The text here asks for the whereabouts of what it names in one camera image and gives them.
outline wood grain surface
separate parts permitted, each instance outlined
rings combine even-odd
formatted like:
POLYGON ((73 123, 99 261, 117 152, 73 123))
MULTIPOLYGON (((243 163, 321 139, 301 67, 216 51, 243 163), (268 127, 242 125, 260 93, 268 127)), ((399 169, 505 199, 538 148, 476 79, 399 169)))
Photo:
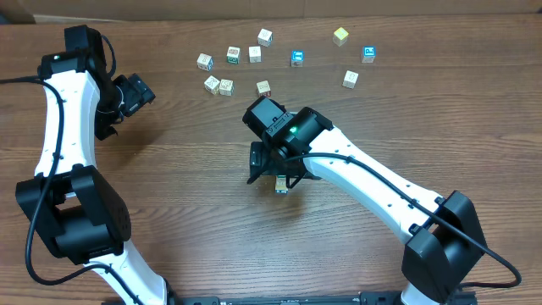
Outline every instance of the wood grain surface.
MULTIPOLYGON (((478 289, 480 304, 542 303, 542 18, 539 15, 187 21, 93 25, 113 43, 118 74, 138 73, 157 98, 96 143, 100 172, 125 200, 132 238, 181 296, 304 296, 400 290, 403 246, 374 215, 325 181, 287 196, 274 179, 248 178, 257 138, 241 117, 268 80, 290 110, 317 109, 363 151, 398 174, 475 203, 490 247, 523 284, 478 289), (340 26, 348 43, 332 42, 340 26), (274 33, 263 62, 247 50, 274 33), (374 64, 361 64, 374 45, 374 64), (229 46, 241 64, 227 64, 229 46), (303 68, 290 52, 305 51, 303 68), (212 96, 196 67, 235 82, 212 96), (347 70, 356 88, 341 86, 347 70)), ((64 50, 62 25, 0 26, 0 78, 32 75, 41 56, 64 50)), ((0 303, 98 304, 114 292, 95 274, 61 286, 34 283, 24 264, 28 220, 15 184, 32 178, 46 104, 33 85, 0 87, 0 303)), ((76 268, 36 238, 38 273, 76 268)), ((508 281, 484 257, 468 280, 508 281)))

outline blue and white cube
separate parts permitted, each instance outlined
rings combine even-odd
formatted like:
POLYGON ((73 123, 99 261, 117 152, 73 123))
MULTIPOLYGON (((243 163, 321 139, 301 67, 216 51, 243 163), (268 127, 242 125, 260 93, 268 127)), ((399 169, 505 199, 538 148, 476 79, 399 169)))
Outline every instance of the blue and white cube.
POLYGON ((376 57, 376 47, 363 47, 362 63, 370 64, 376 57))
POLYGON ((300 50, 294 50, 291 52, 291 66, 302 67, 303 59, 305 59, 305 53, 300 50))
POLYGON ((200 57, 197 58, 197 68, 210 71, 213 68, 213 57, 201 53, 200 57))

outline small block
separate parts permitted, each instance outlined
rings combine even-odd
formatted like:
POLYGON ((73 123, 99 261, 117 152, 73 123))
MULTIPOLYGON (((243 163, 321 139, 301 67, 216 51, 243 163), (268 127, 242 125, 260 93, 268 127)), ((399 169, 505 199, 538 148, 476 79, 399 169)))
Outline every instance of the small block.
POLYGON ((210 71, 213 68, 213 57, 201 53, 200 57, 197 58, 197 68, 210 71))
POLYGON ((271 87, 269 86, 269 83, 264 80, 260 81, 256 84, 257 87, 257 95, 259 97, 265 96, 265 97, 271 97, 271 87))
POLYGON ((376 47, 363 47, 362 63, 370 64, 376 57, 376 47))
POLYGON ((226 58, 230 64, 239 64, 239 57, 241 55, 241 50, 238 47, 229 47, 226 58))
POLYGON ((294 50, 291 52, 291 66, 302 67, 303 60, 305 59, 305 53, 300 50, 294 50))
POLYGON ((213 95, 216 95, 220 88, 220 80, 218 80, 214 76, 209 76, 207 80, 205 80, 205 89, 207 91, 211 92, 213 95))
POLYGON ((277 180, 274 183, 274 192, 277 194, 288 194, 288 187, 286 187, 286 176, 278 175, 277 180))
POLYGON ((338 30, 335 31, 335 33, 333 33, 333 42, 337 46, 340 47, 344 45, 347 40, 348 40, 348 32, 345 29, 340 27, 338 30))
POLYGON ((264 46, 269 47, 271 45, 271 42, 273 41, 273 32, 270 30, 262 29, 260 30, 260 34, 257 36, 257 43, 264 46))
POLYGON ((354 89, 357 81, 357 73, 352 71, 346 71, 345 79, 342 82, 342 85, 346 88, 354 89))
POLYGON ((219 91, 222 95, 232 96, 234 94, 234 82, 232 80, 221 80, 219 91))
POLYGON ((262 62, 262 49, 260 47, 249 47, 248 48, 248 59, 251 63, 261 63, 262 62))

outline cable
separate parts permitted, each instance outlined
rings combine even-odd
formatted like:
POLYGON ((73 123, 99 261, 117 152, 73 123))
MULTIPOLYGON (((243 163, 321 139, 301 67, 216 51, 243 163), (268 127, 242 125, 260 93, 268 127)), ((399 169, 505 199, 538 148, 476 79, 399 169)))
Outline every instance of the cable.
POLYGON ((512 288, 515 286, 518 286, 522 282, 522 276, 519 273, 519 271, 514 267, 510 262, 505 260, 502 256, 499 254, 493 252, 488 247, 480 244, 479 242, 475 241, 473 238, 468 236, 467 234, 463 233, 459 229, 457 229, 455 226, 451 225, 444 219, 440 218, 439 216, 435 215, 433 212, 427 210, 424 206, 418 203, 416 199, 410 198, 407 194, 405 194, 402 190, 400 190, 397 186, 395 186, 393 183, 391 183, 389 180, 387 180, 385 177, 383 177, 381 174, 379 174, 376 170, 372 169, 368 165, 364 164, 363 162, 354 159, 350 156, 343 156, 338 153, 330 153, 330 152, 313 152, 313 153, 307 153, 301 156, 295 156, 291 158, 285 159, 285 162, 291 162, 296 160, 301 160, 304 158, 338 158, 341 160, 345 160, 347 163, 355 164, 362 169, 365 169, 367 172, 369 172, 371 175, 378 178, 380 181, 382 181, 384 184, 386 184, 390 189, 392 189, 394 192, 396 192, 399 196, 404 198, 408 203, 410 203, 412 206, 416 207, 420 211, 422 211, 424 214, 427 214, 437 225, 441 225, 445 227, 447 230, 450 230, 457 236, 461 237, 465 241, 468 241, 475 247, 477 247, 479 250, 481 250, 484 253, 487 253, 489 256, 494 258, 497 262, 502 264, 503 266, 507 267, 516 277, 516 279, 509 283, 483 283, 483 282, 467 282, 460 284, 458 286, 459 290, 462 290, 465 287, 482 287, 482 288, 512 288))
POLYGON ((86 271, 89 271, 92 269, 104 269, 106 273, 111 273, 111 275, 118 281, 118 283, 122 286, 122 288, 126 291, 126 293, 134 300, 134 303, 139 304, 139 305, 144 305, 143 302, 126 285, 126 283, 123 281, 120 275, 117 274, 115 270, 111 268, 111 266, 107 266, 106 264, 97 263, 91 266, 86 266, 58 280, 45 280, 41 278, 34 270, 34 267, 32 266, 31 254, 32 254, 32 241, 34 239, 34 231, 36 230, 36 220, 38 218, 38 214, 40 213, 41 206, 43 205, 43 202, 45 201, 45 196, 49 193, 51 183, 53 182, 53 177, 55 176, 55 173, 57 171, 58 162, 60 161, 60 158, 61 158, 60 150, 62 148, 62 137, 63 137, 63 131, 64 131, 64 106, 63 106, 64 100, 62 99, 62 97, 60 97, 60 94, 53 86, 49 85, 43 80, 40 80, 38 76, 25 76, 25 77, 19 77, 19 78, 8 79, 8 80, 0 80, 0 85, 11 84, 11 83, 31 83, 31 84, 45 86, 46 88, 51 90, 51 92, 54 93, 55 97, 57 98, 57 105, 58 105, 58 134, 57 134, 57 143, 55 146, 55 152, 53 153, 53 165, 51 166, 51 170, 49 171, 49 176, 46 178, 45 184, 43 185, 43 188, 41 190, 41 194, 37 201, 36 210, 34 211, 34 214, 32 215, 31 220, 30 220, 28 235, 26 236, 25 263, 26 263, 26 270, 28 270, 28 274, 33 280, 35 280, 36 282, 42 285, 55 286, 58 284, 62 284, 68 280, 72 280, 73 278, 84 274, 86 271))
POLYGON ((111 42, 109 42, 109 39, 105 37, 105 35, 102 35, 103 40, 108 44, 109 50, 111 51, 111 70, 108 72, 109 78, 112 78, 115 75, 115 71, 117 70, 117 59, 115 58, 115 51, 113 50, 113 46, 111 45, 111 42))

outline black cable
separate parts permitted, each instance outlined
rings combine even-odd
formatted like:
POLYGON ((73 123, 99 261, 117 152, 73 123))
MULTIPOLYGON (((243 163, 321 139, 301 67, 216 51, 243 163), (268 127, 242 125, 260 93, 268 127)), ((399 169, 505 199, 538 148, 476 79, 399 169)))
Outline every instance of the black cable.
POLYGON ((117 70, 117 59, 115 58, 115 51, 113 50, 113 46, 111 45, 111 42, 109 42, 109 39, 105 37, 105 35, 102 35, 103 40, 108 44, 109 50, 111 51, 111 70, 108 72, 109 78, 112 78, 115 75, 115 71, 117 70))
POLYGON ((353 157, 350 156, 343 156, 338 153, 329 153, 329 152, 313 152, 313 153, 307 153, 301 156, 295 156, 291 158, 285 159, 285 162, 291 162, 296 160, 301 160, 304 158, 337 158, 341 160, 345 160, 347 163, 355 164, 362 169, 365 169, 367 172, 369 172, 371 175, 378 178, 380 181, 382 181, 384 184, 386 184, 390 189, 392 189, 394 192, 396 192, 399 196, 401 196, 403 199, 405 199, 408 203, 410 203, 415 208, 422 211, 424 214, 427 214, 437 225, 442 225, 447 230, 450 230, 457 236, 461 237, 465 241, 468 241, 475 247, 477 247, 479 250, 481 250, 484 253, 487 253, 489 256, 494 258, 497 262, 502 264, 503 266, 507 267, 516 277, 516 279, 509 283, 483 283, 483 282, 467 282, 460 284, 458 286, 459 290, 462 290, 465 287, 483 287, 483 288, 512 288, 515 286, 518 286, 522 282, 522 276, 519 273, 519 271, 514 267, 510 262, 505 260, 502 256, 499 254, 493 252, 488 247, 480 244, 479 242, 475 241, 473 238, 468 236, 467 234, 463 233, 461 230, 457 229, 455 226, 451 225, 444 219, 440 218, 439 216, 435 215, 433 212, 427 210, 424 206, 418 203, 416 199, 410 198, 407 194, 405 194, 402 190, 400 190, 397 186, 395 186, 393 183, 391 183, 389 180, 387 180, 385 177, 383 177, 381 174, 379 174, 376 170, 372 169, 368 165, 364 164, 363 162, 360 162, 353 157))
POLYGON ((32 241, 34 239, 34 231, 36 230, 36 220, 38 218, 38 214, 40 213, 41 206, 43 205, 43 202, 45 201, 45 196, 49 193, 51 183, 53 182, 53 177, 55 176, 57 172, 58 162, 60 161, 60 158, 61 158, 60 150, 62 148, 62 137, 63 137, 63 131, 64 131, 64 106, 63 106, 64 100, 62 99, 62 97, 60 97, 60 94, 53 86, 49 85, 43 80, 40 80, 38 76, 25 76, 25 77, 19 77, 19 78, 8 79, 8 80, 0 80, 0 85, 11 84, 11 83, 31 83, 31 84, 45 86, 46 88, 51 90, 51 92, 54 93, 55 97, 57 98, 57 105, 58 105, 58 134, 57 134, 55 152, 53 153, 53 165, 51 166, 51 170, 49 171, 49 176, 46 178, 45 184, 43 185, 43 188, 41 190, 40 197, 38 198, 38 201, 37 201, 36 209, 34 213, 32 214, 32 217, 30 220, 28 235, 26 236, 25 263, 26 263, 26 270, 28 270, 28 274, 33 280, 35 280, 36 282, 42 285, 55 286, 58 284, 62 284, 68 280, 72 280, 73 278, 84 274, 86 271, 89 271, 92 269, 104 269, 106 273, 111 273, 111 275, 123 287, 126 293, 134 300, 134 303, 139 304, 139 305, 144 305, 143 302, 126 285, 126 283, 119 276, 119 274, 117 274, 115 270, 111 268, 111 266, 107 266, 106 264, 103 264, 103 263, 97 263, 91 266, 86 266, 58 280, 45 280, 41 278, 34 270, 34 267, 32 266, 31 254, 32 254, 32 241))

